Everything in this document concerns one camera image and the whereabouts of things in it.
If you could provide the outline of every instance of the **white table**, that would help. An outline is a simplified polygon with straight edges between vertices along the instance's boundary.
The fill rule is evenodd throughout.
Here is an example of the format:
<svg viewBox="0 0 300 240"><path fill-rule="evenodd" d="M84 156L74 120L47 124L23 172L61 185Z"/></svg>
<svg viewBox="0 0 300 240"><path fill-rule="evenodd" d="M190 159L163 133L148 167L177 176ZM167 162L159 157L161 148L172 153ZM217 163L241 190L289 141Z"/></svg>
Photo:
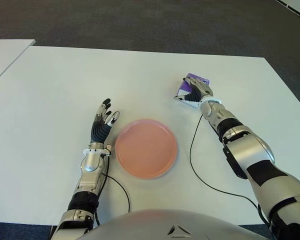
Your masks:
<svg viewBox="0 0 300 240"><path fill-rule="evenodd" d="M187 73L210 79L214 95L271 146L277 166L300 179L300 103L264 58L30 46L0 77L0 222L59 222L80 177L96 110L110 97L121 115L108 144L142 118L166 124L178 142L174 166L157 179L129 175L112 156L109 173L128 190L133 211L185 209L261 224L249 202L207 188L190 168L200 113L173 100ZM204 120L192 154L208 183L256 202ZM98 208L101 222L126 211L124 193L109 179Z"/></svg>
<svg viewBox="0 0 300 240"><path fill-rule="evenodd" d="M0 75L35 42L33 39L0 39Z"/></svg>

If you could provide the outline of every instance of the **black wire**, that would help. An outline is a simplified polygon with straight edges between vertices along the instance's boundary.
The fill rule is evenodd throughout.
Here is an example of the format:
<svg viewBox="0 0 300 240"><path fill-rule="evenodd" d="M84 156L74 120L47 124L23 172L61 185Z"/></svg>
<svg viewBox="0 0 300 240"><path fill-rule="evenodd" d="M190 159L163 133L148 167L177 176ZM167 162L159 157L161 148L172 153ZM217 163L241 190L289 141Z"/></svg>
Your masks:
<svg viewBox="0 0 300 240"><path fill-rule="evenodd" d="M248 197L246 197L246 196L243 196L243 195L239 195L239 194L234 194L234 193L231 193L231 192L227 192L227 191L222 191L222 190L219 190L219 189L217 189L217 188L215 188L215 187L213 187L213 186L210 186L208 183L206 183L205 181L203 181L202 178L199 177L199 175L197 174L197 172L196 172L196 170L195 170L195 168L194 168L194 166L193 166L193 164L192 164L191 150L192 150L192 145L194 144L194 140L195 140L195 137L196 137L196 134L197 134L197 130L198 130L198 127L199 127L199 124L200 124L200 122L201 122L202 117L203 117L203 115L201 115L201 117L200 117L200 119L199 119L199 122L198 122L198 124L197 124L197 126L196 126L196 129L195 129L195 132L194 132L194 135L193 135L193 139L192 139L192 142L191 142L191 146L190 146L190 153L189 153L190 165L191 165L191 168L192 168L194 174L197 176L197 178L198 178L201 182L203 182L203 183L204 183L205 185L207 185L209 188L211 188L211 189L213 189L213 190L216 190L216 191L218 191L218 192L220 192L220 193L224 193L224 194L228 194L228 195L232 195L232 196L244 198L244 199L248 200L248 201L249 201L256 209L258 209L257 205L256 205L250 198L248 198Z"/></svg>
<svg viewBox="0 0 300 240"><path fill-rule="evenodd" d="M261 210L260 204L258 204L258 214L259 214L259 217L261 218L262 222L264 222L264 224L268 228L268 230L269 230L269 232L271 234L272 239L275 240L275 236L273 235L273 233L270 230L270 223L266 220L266 218L262 214L262 210Z"/></svg>
<svg viewBox="0 0 300 240"><path fill-rule="evenodd" d="M97 211L94 212L94 218L95 218L96 224L99 226L99 225L100 225L100 222L99 222L99 219L98 219Z"/></svg>
<svg viewBox="0 0 300 240"><path fill-rule="evenodd" d="M127 191L126 191L125 188L122 186L122 184L121 184L118 180L116 180L114 177L108 175L108 178L110 178L110 179L112 179L113 181L115 181L115 182L122 188L122 190L124 191L124 193L125 193L125 195L126 195L126 199L128 200L128 213L130 213L130 212L131 212L131 210L130 210L130 198L129 198L129 195L128 195Z"/></svg>
<svg viewBox="0 0 300 240"><path fill-rule="evenodd" d="M110 160L110 157L108 156L108 163L106 165L106 175L104 175L104 180L103 180L102 186L101 186L101 188L100 188L100 190L98 192L97 200L99 200L100 195L101 195L101 193L102 193L102 191L103 191L103 189L104 189L104 187L106 185L106 181L107 181L107 177L108 177L108 173L109 173L109 166L110 166L110 161L109 160ZM97 210L95 210L95 212L94 212L94 218L95 218L96 224L99 226L100 222L99 222L99 219L98 219Z"/></svg>
<svg viewBox="0 0 300 240"><path fill-rule="evenodd" d="M270 223L269 223L269 222L265 219L265 217L262 215L260 204L258 204L258 214L259 214L259 216L260 216L262 222L264 222L264 224L265 224L268 228L270 228Z"/></svg>
<svg viewBox="0 0 300 240"><path fill-rule="evenodd" d="M105 187L105 185L106 185L106 181L107 181L107 177L108 177L108 173L109 173L109 166L110 166L110 157L108 156L108 163L107 163L107 165L106 165L106 175L104 176L104 181L103 181L103 183L102 183L102 186L101 186L101 188L100 188L100 191L99 191L99 193L98 193L98 199L100 198L100 195L101 195L101 193L102 193L102 190L104 189L104 187Z"/></svg>
<svg viewBox="0 0 300 240"><path fill-rule="evenodd" d="M127 200L128 200L128 213L130 213L131 212L131 208L130 208L130 198L129 198L129 195L128 195L128 193L127 193L127 191L125 190L125 188L122 186L122 184L118 181L118 180L116 180L114 177L112 177L112 176L109 176L109 167L110 167L110 157L108 156L108 158L107 158L107 166L106 166L106 172L105 172L105 174L104 173L102 173L102 175L104 176L104 181L103 181L103 183L102 183L102 186L101 186L101 188L100 188L100 191L99 191L99 193L98 193L98 199L99 199L99 197L100 197L100 195L101 195L101 193L102 193L102 191L103 191L103 189L104 189L104 187L105 187L105 185L106 185L106 181L107 181L107 178L110 178L110 179L112 179L113 181L115 181L121 188L122 188L122 190L124 191L124 193L125 193L125 195L126 195L126 198L127 198ZM97 214L97 211L95 211L94 212L94 218L95 218L95 222L96 222L96 224L99 226L100 225L100 221L99 221L99 219L98 219L98 214Z"/></svg>

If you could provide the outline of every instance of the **robotic hand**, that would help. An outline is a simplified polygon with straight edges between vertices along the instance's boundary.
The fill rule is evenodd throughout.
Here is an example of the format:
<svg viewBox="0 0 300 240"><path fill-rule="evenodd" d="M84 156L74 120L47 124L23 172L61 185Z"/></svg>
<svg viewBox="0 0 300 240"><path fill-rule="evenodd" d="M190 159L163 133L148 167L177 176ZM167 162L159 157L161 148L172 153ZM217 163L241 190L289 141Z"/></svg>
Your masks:
<svg viewBox="0 0 300 240"><path fill-rule="evenodd" d="M198 102L204 118L223 143L232 170L249 180L271 232L279 240L300 240L300 181L275 166L267 143L226 110L221 100L213 97L208 84L193 77L183 80L192 92L174 99Z"/></svg>
<svg viewBox="0 0 300 240"><path fill-rule="evenodd" d="M113 124L120 113L116 111L109 119L111 111L110 99L103 101L95 115L91 140L81 163L81 178L79 179L67 211L62 215L52 239L77 239L89 232L94 226L94 213L99 205L99 197L105 183L102 173L105 169L105 157L111 154L111 146L104 147Z"/></svg>

